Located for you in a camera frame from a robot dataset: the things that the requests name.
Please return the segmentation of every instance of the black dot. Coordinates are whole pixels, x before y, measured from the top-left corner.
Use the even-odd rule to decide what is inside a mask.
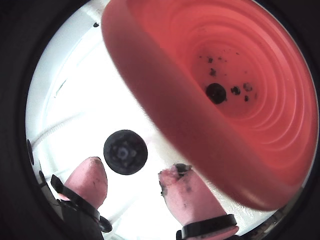
[[[233,88],[231,88],[231,93],[233,93],[234,95],[240,95],[241,91],[240,91],[240,87],[238,86],[234,86]]]
[[[227,92],[223,86],[218,83],[210,84],[205,94],[214,104],[221,104],[227,99]]]
[[[216,70],[214,70],[213,68],[210,68],[210,76],[213,76],[213,77],[215,77],[216,76],[216,74],[217,74],[217,71]]]
[[[145,141],[134,131],[120,130],[110,135],[104,143],[106,164],[118,174],[131,175],[145,165],[148,149]]]

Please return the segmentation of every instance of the black band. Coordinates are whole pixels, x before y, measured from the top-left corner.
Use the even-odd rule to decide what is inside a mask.
[[[100,213],[98,212],[98,210],[95,209],[95,207],[88,203],[86,200],[84,200],[81,196],[76,194],[74,191],[64,186],[64,184],[57,176],[52,175],[51,185],[58,194],[63,194],[89,216],[97,219],[98,221],[100,220]]]
[[[186,240],[214,233],[223,229],[236,226],[237,222],[233,214],[218,216],[215,218],[190,223],[176,232],[176,240]]]

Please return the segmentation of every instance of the dirt particle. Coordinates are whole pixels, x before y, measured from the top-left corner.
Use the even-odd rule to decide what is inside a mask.
[[[246,92],[251,92],[254,88],[252,87],[252,85],[249,82],[246,82],[243,84],[243,89]]]
[[[234,86],[233,88],[231,88],[231,93],[236,96],[240,95],[241,94],[240,87]]]
[[[217,75],[217,71],[214,70],[213,68],[210,68],[210,73],[209,74],[210,74],[210,76],[215,77]]]

